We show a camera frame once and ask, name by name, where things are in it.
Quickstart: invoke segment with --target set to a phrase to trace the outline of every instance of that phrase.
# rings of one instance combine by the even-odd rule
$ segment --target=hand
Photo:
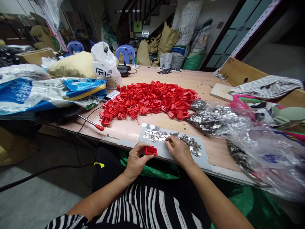
[[[127,167],[123,175],[128,181],[130,181],[130,183],[132,183],[138,177],[138,175],[140,175],[146,162],[154,157],[154,155],[144,155],[140,158],[141,150],[145,146],[150,145],[143,142],[137,143],[129,152]]]
[[[183,141],[174,136],[169,136],[167,138],[174,143],[174,146],[172,146],[169,141],[165,141],[168,151],[172,157],[182,166],[184,170],[192,167],[195,162],[189,147]]]

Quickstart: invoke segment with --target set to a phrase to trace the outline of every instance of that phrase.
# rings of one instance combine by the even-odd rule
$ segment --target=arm
[[[67,212],[67,215],[80,214],[84,215],[89,221],[91,221],[94,216],[102,214],[110,204],[118,199],[126,187],[138,177],[146,162],[153,158],[153,155],[144,155],[141,158],[139,157],[141,154],[141,148],[144,146],[149,145],[146,143],[136,144],[136,146],[129,152],[128,163],[125,171],[112,182],[76,204]]]
[[[174,136],[169,136],[168,138],[174,143],[174,147],[172,147],[168,141],[165,141],[170,154],[178,163],[180,163],[190,179],[194,182],[215,227],[218,229],[253,229],[253,226],[242,215],[242,213],[194,162],[188,146]]]

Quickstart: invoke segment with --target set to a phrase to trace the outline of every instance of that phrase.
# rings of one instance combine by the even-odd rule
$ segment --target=pink basket
[[[246,111],[246,110],[249,110],[249,108],[241,101],[241,99],[243,99],[243,98],[248,99],[249,101],[252,101],[252,102],[262,102],[264,100],[261,100],[260,98],[250,96],[250,95],[233,95],[233,100],[230,104],[230,107],[232,107],[232,109],[239,115],[249,116],[254,121],[255,114],[252,111],[248,111],[248,112]],[[281,107],[280,105],[276,105],[275,107],[280,110],[283,109],[283,107]],[[277,130],[283,131],[283,132],[295,137],[296,139],[305,140],[305,134],[303,134],[303,133],[292,132],[292,131],[288,131],[288,130],[284,130],[284,129],[280,129],[280,128],[277,128]]]

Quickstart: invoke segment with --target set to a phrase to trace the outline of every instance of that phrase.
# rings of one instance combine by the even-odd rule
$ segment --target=red screwdriver handle
[[[100,126],[100,125],[95,125],[95,127],[97,128],[97,129],[99,129],[100,131],[103,131],[105,128],[104,127],[102,127],[102,126]]]

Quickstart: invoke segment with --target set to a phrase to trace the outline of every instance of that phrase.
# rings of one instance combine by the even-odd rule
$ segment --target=left hand
[[[127,167],[123,175],[131,183],[140,175],[146,162],[154,157],[154,155],[144,155],[140,158],[141,150],[145,146],[150,145],[143,142],[137,143],[129,152]]]

